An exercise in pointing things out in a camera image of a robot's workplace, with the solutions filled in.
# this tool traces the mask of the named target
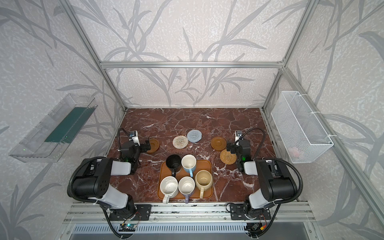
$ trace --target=transparent container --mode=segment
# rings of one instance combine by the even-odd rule
[[[272,118],[293,163],[315,161],[333,141],[297,91],[282,91]]]
[[[66,95],[9,155],[22,162],[57,162],[95,111],[93,100]]]

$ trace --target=blue woven coaster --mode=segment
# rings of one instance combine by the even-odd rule
[[[199,130],[191,130],[189,131],[189,133],[187,134],[187,138],[190,142],[198,142],[201,140],[201,132]]]

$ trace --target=black mug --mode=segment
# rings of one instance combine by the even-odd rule
[[[181,157],[177,154],[167,157],[166,165],[171,170],[172,177],[176,177],[176,173],[181,170]]]

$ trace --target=round coaster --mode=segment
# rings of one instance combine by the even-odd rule
[[[188,138],[184,135],[180,135],[175,137],[172,143],[175,148],[182,149],[188,145]]]
[[[198,142],[201,140],[201,132],[199,130],[191,130],[187,134],[187,138],[190,142]]]
[[[211,140],[211,146],[214,150],[224,150],[227,148],[227,141],[222,137],[214,137]]]
[[[148,150],[147,153],[156,152],[160,147],[160,142],[156,138],[151,138],[149,144],[151,145],[151,149]]]
[[[220,153],[220,160],[225,164],[234,164],[236,162],[236,154],[223,150]]]

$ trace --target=wall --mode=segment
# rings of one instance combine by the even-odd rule
[[[307,4],[306,0],[70,2],[103,61],[281,61]],[[276,72],[109,70],[126,104],[136,107],[259,107]]]
[[[316,7],[288,67],[384,196],[384,1],[332,4]],[[296,167],[305,181],[301,198],[310,202],[325,239],[384,239],[332,150]]]
[[[123,112],[55,1],[0,3],[0,238],[53,239],[73,200],[66,185],[85,157],[104,154]],[[99,106],[57,163],[8,153],[65,95]]]

